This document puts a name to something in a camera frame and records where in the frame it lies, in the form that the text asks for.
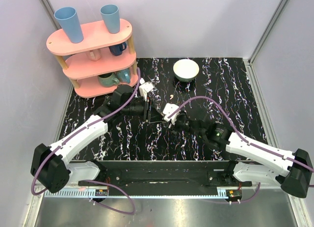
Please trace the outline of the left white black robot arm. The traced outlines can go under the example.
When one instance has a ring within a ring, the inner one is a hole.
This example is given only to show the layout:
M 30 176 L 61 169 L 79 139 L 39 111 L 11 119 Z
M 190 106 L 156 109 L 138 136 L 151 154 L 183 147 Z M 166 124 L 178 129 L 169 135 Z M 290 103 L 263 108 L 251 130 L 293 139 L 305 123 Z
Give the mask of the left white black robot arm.
M 79 128 L 49 146 L 39 144 L 35 148 L 30 170 L 33 182 L 39 181 L 53 194 L 70 183 L 103 185 L 107 181 L 107 168 L 104 165 L 96 160 L 72 163 L 72 159 L 93 140 L 106 134 L 122 116 L 162 121 L 163 116 L 153 108 L 148 96 L 153 89 L 151 82 L 139 83 L 135 88 L 120 85 Z

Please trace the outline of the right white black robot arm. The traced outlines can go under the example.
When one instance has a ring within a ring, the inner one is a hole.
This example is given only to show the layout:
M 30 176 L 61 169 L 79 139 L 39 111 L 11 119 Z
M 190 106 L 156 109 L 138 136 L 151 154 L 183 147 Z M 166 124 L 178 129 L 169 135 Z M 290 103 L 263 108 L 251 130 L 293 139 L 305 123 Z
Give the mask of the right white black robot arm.
M 231 162 L 223 173 L 229 186 L 240 182 L 260 182 L 280 187 L 297 198 L 305 198 L 310 187 L 313 166 L 307 151 L 279 149 L 248 138 L 232 127 L 207 119 L 192 120 L 185 112 L 166 115 L 169 128 L 198 135 L 210 149 L 223 149 L 254 161 L 253 165 Z

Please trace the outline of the black marble pattern mat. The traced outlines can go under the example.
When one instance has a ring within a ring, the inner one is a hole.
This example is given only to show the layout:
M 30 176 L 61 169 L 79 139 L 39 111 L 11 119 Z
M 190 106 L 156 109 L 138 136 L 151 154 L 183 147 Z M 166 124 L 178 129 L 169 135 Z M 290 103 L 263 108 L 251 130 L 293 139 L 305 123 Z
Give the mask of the black marble pattern mat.
M 138 58 L 141 77 L 154 85 L 148 96 L 153 109 L 181 107 L 175 125 L 146 122 L 142 116 L 116 116 L 108 132 L 93 140 L 74 159 L 130 161 L 239 160 L 209 135 L 215 128 L 236 128 L 266 143 L 267 138 L 243 59 L 201 57 L 196 79 L 180 82 L 174 75 L 176 58 Z

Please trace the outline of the light blue butterfly mug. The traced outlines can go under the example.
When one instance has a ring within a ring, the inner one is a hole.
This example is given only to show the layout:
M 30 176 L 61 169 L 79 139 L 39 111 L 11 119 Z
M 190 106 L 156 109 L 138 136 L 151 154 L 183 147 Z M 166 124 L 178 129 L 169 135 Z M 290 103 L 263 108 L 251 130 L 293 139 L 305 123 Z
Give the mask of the light blue butterfly mug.
M 117 71 L 116 76 L 122 83 L 131 83 L 131 72 L 129 68 Z

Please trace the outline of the cream white bowl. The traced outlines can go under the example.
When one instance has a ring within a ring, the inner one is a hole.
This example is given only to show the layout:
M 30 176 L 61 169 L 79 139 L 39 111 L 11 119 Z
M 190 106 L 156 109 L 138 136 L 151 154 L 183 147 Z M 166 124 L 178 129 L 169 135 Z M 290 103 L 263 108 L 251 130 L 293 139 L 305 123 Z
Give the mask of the cream white bowl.
M 181 82 L 194 80 L 199 73 L 198 64 L 190 59 L 180 59 L 173 65 L 175 77 Z

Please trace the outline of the green glazed mug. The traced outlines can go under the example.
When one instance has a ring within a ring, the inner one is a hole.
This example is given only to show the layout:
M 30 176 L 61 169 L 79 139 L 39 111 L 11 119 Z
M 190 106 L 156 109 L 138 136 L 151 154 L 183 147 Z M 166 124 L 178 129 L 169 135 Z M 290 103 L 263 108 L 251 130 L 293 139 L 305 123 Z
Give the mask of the green glazed mug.
M 111 87 L 120 83 L 114 72 L 99 75 L 98 81 L 103 87 Z

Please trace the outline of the pink three-tier shelf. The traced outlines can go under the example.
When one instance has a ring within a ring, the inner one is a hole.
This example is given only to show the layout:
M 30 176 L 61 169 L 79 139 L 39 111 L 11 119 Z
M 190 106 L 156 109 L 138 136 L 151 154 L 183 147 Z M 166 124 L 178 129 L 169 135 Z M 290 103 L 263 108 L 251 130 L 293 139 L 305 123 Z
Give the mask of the pink three-tier shelf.
M 72 43 L 62 29 L 52 33 L 46 42 L 48 50 L 58 60 L 77 95 L 92 98 L 112 93 L 117 87 L 103 87 L 98 76 L 126 68 L 131 72 L 129 85 L 136 85 L 139 75 L 130 22 L 121 19 L 120 31 L 117 34 L 109 33 L 104 21 L 82 24 L 81 29 L 84 39 L 80 43 Z M 123 53 L 120 56 L 112 55 L 109 46 L 123 42 L 127 43 Z M 101 50 L 102 57 L 98 61 L 88 58 L 88 52 L 95 49 Z

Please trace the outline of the dark blue mug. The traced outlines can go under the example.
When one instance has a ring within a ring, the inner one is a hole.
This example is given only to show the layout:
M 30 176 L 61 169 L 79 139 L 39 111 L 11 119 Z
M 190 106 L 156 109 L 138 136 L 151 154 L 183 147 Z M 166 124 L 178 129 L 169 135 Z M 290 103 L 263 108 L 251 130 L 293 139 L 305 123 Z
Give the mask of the dark blue mug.
M 114 56 L 120 56 L 123 51 L 127 48 L 127 43 L 123 42 L 117 45 L 109 46 L 109 50 L 112 55 Z

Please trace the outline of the pink mug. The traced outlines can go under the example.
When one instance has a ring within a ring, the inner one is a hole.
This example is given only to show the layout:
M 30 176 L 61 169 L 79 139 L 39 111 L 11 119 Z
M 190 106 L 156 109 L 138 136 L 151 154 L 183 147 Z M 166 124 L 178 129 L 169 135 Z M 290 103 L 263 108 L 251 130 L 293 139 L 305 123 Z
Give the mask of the pink mug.
M 101 50 L 95 49 L 88 52 L 88 58 L 92 61 L 98 61 L 102 57 Z

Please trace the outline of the right light blue tumbler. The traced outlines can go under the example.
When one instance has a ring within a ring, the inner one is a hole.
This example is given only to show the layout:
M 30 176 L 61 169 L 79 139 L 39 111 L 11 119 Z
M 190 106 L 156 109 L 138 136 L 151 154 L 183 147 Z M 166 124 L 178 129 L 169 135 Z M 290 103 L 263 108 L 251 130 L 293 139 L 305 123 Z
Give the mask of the right light blue tumbler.
M 119 8 L 114 4 L 104 5 L 100 9 L 103 21 L 109 33 L 117 34 L 120 31 Z

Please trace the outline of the light blue tumbler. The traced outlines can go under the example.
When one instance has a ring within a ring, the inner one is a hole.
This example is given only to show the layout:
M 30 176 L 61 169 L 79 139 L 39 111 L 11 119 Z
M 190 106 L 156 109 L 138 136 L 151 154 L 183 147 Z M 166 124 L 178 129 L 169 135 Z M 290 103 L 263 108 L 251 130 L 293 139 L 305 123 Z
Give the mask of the light blue tumbler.
M 77 11 L 73 7 L 63 7 L 55 11 L 54 17 L 66 33 L 72 43 L 83 41 L 83 33 L 80 26 Z
M 103 21 L 109 33 L 117 34 L 120 31 L 119 8 L 114 4 L 104 5 L 100 9 Z

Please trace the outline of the left light blue tumbler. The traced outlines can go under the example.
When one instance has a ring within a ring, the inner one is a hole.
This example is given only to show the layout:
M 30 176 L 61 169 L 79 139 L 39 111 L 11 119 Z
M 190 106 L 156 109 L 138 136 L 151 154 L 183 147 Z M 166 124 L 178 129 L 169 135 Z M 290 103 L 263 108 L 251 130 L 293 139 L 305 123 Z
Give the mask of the left light blue tumbler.
M 55 11 L 54 17 L 66 33 L 72 43 L 83 41 L 83 33 L 80 26 L 77 11 L 73 7 L 63 7 Z

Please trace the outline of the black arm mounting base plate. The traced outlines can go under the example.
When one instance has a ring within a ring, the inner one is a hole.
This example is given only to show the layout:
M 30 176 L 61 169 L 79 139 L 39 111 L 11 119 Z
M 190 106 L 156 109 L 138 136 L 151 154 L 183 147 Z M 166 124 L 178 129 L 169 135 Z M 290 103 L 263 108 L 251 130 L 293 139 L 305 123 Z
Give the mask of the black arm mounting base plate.
M 233 177 L 235 161 L 100 161 L 96 181 L 129 184 L 188 184 L 208 187 L 251 187 Z

